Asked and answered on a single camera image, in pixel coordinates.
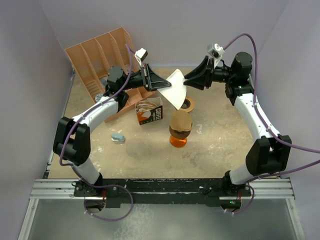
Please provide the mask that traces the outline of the wooden ring stand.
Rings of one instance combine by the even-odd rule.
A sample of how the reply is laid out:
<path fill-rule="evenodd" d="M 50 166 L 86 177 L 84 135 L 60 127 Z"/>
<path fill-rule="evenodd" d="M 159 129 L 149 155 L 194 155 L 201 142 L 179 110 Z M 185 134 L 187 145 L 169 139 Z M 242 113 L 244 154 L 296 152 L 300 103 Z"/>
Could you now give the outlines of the wooden ring stand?
<path fill-rule="evenodd" d="M 184 102 L 183 102 L 180 110 L 185 111 L 187 113 L 190 113 L 194 110 L 194 108 L 195 108 L 195 101 L 191 97 L 187 96 L 184 99 Z"/>

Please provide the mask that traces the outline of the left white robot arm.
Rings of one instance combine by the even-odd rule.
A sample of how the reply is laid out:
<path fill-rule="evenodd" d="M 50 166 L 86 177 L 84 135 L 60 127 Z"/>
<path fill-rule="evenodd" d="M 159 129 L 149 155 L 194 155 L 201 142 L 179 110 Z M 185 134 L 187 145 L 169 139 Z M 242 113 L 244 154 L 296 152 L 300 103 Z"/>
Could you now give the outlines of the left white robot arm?
<path fill-rule="evenodd" d="M 143 87 L 147 91 L 169 88 L 171 83 L 154 73 L 148 64 L 137 72 L 125 72 L 116 65 L 109 69 L 105 93 L 83 113 L 62 117 L 57 125 L 53 152 L 60 157 L 62 166 L 70 166 L 86 181 L 85 190 L 91 196 L 103 191 L 102 175 L 90 160 L 91 133 L 107 118 L 122 110 L 129 99 L 126 90 Z"/>

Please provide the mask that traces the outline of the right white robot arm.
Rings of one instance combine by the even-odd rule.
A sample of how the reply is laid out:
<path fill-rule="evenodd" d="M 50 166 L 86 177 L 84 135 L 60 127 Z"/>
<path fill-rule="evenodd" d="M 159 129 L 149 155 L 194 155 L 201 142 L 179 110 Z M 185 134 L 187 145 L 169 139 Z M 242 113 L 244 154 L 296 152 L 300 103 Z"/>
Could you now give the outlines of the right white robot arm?
<path fill-rule="evenodd" d="M 184 78 L 184 85 L 198 90 L 208 89 L 213 82 L 225 84 L 225 94 L 231 104 L 243 116 L 254 141 L 245 163 L 227 171 L 221 183 L 223 192 L 235 195 L 244 189 L 246 181 L 261 175 L 272 175 L 286 169 L 291 138 L 281 135 L 267 117 L 254 97 L 254 88 L 250 83 L 252 56 L 247 52 L 238 52 L 231 65 L 214 66 L 214 60 L 206 56 L 204 60 Z"/>

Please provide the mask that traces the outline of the brown paper coffee filter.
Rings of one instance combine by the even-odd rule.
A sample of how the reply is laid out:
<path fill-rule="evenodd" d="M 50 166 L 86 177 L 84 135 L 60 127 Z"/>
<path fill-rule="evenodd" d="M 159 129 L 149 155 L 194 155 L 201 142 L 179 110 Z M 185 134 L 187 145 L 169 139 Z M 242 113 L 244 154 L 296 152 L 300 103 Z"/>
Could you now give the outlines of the brown paper coffee filter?
<path fill-rule="evenodd" d="M 192 130 L 193 120 L 191 115 L 183 110 L 173 112 L 170 124 L 172 130 L 180 132 L 188 132 Z"/>

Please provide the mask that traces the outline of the coffee filter box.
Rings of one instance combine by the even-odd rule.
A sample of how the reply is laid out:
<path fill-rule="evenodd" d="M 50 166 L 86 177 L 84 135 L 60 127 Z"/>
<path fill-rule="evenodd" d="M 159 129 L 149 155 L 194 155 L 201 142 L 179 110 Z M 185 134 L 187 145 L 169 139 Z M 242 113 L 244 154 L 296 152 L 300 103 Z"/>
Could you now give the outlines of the coffee filter box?
<path fill-rule="evenodd" d="M 135 104 L 135 113 L 139 125 L 145 125 L 163 119 L 163 101 L 160 97 L 146 98 Z"/>

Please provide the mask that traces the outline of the white paper coffee filter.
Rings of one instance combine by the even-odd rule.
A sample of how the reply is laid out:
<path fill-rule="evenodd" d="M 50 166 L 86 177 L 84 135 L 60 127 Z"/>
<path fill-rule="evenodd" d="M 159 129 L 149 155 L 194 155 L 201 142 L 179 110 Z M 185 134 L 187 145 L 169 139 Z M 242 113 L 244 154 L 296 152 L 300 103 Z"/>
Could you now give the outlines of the white paper coffee filter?
<path fill-rule="evenodd" d="M 171 84 L 169 87 L 158 89 L 158 92 L 165 97 L 177 110 L 184 104 L 187 86 L 184 85 L 185 77 L 183 73 L 176 69 L 166 81 Z"/>

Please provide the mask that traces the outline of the blue ribbed coffee dripper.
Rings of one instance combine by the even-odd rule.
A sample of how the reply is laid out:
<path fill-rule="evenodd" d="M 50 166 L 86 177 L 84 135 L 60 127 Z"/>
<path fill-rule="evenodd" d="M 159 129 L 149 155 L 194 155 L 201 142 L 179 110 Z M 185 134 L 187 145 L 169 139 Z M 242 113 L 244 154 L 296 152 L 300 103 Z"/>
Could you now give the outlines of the blue ribbed coffee dripper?
<path fill-rule="evenodd" d="M 174 138 L 179 139 L 179 140 L 186 139 L 190 135 L 191 130 L 192 130 L 192 127 L 188 131 L 174 130 L 171 128 L 171 126 L 169 127 L 169 132 L 170 132 L 171 136 L 173 136 Z"/>

